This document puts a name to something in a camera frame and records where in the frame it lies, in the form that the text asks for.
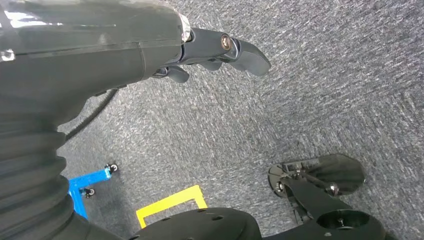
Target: small caster wheel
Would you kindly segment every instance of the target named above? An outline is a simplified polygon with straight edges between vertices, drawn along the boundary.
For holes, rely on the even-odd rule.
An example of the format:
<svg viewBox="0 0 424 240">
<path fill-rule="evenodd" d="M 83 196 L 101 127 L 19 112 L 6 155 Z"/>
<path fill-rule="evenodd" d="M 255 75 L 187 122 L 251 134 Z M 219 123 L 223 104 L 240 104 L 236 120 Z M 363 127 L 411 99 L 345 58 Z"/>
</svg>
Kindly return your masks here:
<svg viewBox="0 0 424 240">
<path fill-rule="evenodd" d="M 96 191 L 94 190 L 94 188 L 89 188 L 89 189 L 85 188 L 84 192 L 85 192 L 85 197 L 88 199 L 94 196 L 94 194 L 96 194 Z"/>
<path fill-rule="evenodd" d="M 114 172 L 118 171 L 118 169 L 119 169 L 118 165 L 116 163 L 108 164 L 108 165 L 106 165 L 105 168 L 109 169 L 110 173 L 114 173 Z"/>
</svg>

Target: black cable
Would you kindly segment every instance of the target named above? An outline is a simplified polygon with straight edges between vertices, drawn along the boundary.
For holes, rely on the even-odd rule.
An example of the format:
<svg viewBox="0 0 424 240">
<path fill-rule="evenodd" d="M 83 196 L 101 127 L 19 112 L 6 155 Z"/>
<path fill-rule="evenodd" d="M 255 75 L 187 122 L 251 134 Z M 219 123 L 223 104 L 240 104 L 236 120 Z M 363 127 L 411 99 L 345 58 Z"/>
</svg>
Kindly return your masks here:
<svg viewBox="0 0 424 240">
<path fill-rule="evenodd" d="M 86 119 L 84 119 L 80 124 L 78 124 L 66 135 L 65 143 L 71 138 L 75 137 L 75 135 L 80 133 L 83 129 L 85 129 L 106 108 L 106 106 L 111 102 L 117 92 L 118 89 L 110 90 L 109 94 L 107 94 L 104 100 L 101 101 L 98 107 L 94 109 L 94 111 Z"/>
</svg>

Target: blue plastic frame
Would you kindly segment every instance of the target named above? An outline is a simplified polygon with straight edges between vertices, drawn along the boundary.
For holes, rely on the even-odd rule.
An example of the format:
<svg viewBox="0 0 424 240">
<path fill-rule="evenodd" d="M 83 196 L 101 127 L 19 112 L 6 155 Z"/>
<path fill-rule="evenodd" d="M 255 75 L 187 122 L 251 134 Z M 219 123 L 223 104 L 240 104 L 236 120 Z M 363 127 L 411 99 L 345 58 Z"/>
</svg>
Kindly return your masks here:
<svg viewBox="0 0 424 240">
<path fill-rule="evenodd" d="M 112 175 L 108 168 L 82 175 L 69 180 L 69 195 L 73 200 L 73 209 L 76 213 L 88 219 L 86 208 L 83 203 L 84 188 L 107 181 Z"/>
</svg>

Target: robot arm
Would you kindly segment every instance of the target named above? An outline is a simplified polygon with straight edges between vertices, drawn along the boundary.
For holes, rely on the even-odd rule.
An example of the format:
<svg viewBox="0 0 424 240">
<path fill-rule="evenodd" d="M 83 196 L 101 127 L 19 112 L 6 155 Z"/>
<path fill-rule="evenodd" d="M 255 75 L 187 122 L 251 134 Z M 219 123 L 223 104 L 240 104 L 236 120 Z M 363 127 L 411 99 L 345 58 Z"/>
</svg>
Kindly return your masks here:
<svg viewBox="0 0 424 240">
<path fill-rule="evenodd" d="M 0 239 L 117 240 L 73 212 L 57 126 L 86 100 L 178 65 L 264 75 L 254 45 L 153 0 L 0 0 Z"/>
</svg>

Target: yellow frame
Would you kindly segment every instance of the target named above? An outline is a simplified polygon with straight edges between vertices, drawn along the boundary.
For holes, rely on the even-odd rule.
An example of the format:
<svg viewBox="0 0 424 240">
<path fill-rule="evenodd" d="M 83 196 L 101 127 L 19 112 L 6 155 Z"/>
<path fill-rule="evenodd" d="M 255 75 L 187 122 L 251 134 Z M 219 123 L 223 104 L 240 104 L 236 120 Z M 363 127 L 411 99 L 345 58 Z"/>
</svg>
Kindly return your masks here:
<svg viewBox="0 0 424 240">
<path fill-rule="evenodd" d="M 137 214 L 138 221 L 140 222 L 140 226 L 143 229 L 147 226 L 145 217 L 159 213 L 163 210 L 172 208 L 178 204 L 182 204 L 190 200 L 194 200 L 199 209 L 205 209 L 208 207 L 206 205 L 205 199 L 203 198 L 200 186 L 194 185 L 148 206 L 140 208 L 135 212 L 135 214 Z"/>
</svg>

